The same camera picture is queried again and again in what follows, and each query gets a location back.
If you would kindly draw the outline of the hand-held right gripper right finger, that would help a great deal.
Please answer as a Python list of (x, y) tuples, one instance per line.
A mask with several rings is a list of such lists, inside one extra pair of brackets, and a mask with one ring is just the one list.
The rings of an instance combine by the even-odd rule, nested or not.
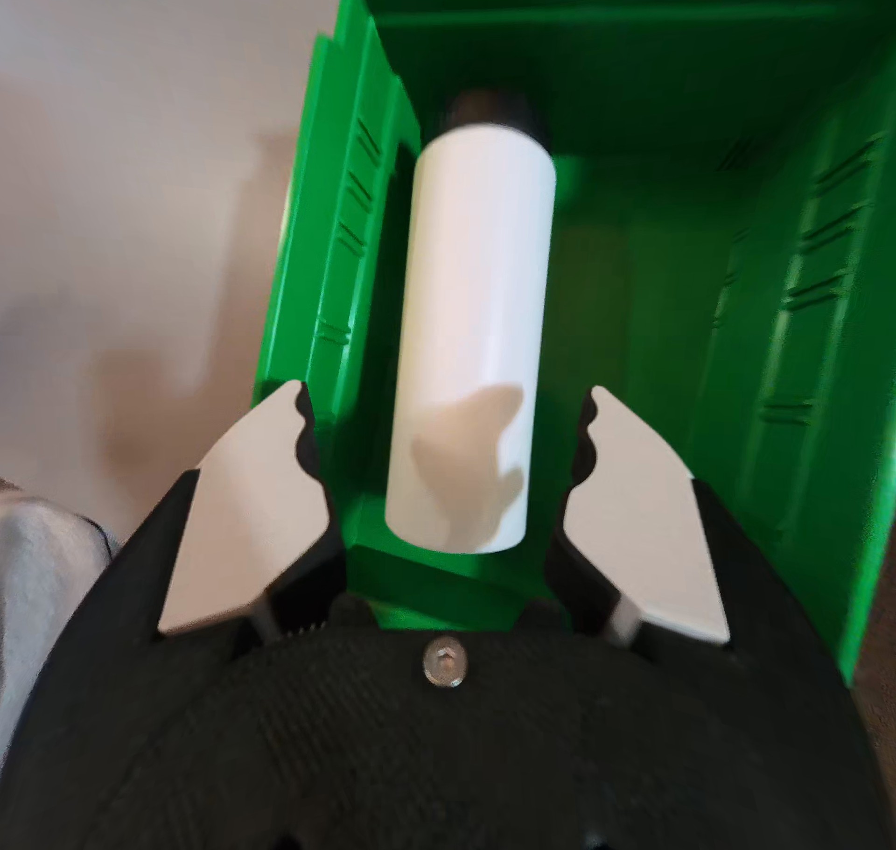
[(730, 629), (693, 486), (671, 446), (603, 386), (585, 396), (545, 582), (576, 632), (630, 646), (656, 627), (711, 646)]

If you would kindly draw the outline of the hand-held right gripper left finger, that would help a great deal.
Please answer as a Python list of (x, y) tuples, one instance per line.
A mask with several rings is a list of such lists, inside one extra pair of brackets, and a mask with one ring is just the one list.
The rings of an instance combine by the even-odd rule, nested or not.
[(268, 641), (323, 626), (346, 587), (310, 393), (290, 380), (199, 463), (158, 630), (168, 637), (245, 618)]

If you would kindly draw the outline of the white bottle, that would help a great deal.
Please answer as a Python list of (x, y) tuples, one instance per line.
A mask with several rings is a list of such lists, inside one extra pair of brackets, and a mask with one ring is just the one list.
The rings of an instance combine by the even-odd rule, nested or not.
[(411, 194), (385, 522), (486, 554), (527, 529), (556, 170), (526, 96), (446, 105)]

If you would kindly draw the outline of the green plastic bin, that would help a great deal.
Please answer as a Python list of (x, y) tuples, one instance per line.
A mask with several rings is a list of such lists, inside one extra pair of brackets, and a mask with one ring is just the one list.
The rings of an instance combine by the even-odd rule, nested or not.
[[(847, 682), (894, 519), (895, 0), (340, 0), (320, 35), (254, 402), (308, 384), (349, 588), (398, 628), (544, 595), (583, 397), (709, 484)], [(385, 490), (413, 161), (467, 88), (557, 167), (528, 531), (449, 557)]]

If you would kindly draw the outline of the person's grey clothed lap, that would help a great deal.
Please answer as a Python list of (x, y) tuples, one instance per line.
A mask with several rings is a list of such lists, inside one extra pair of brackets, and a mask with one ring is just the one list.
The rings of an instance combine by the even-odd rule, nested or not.
[(121, 545), (93, 520), (1, 481), (1, 762), (68, 620)]

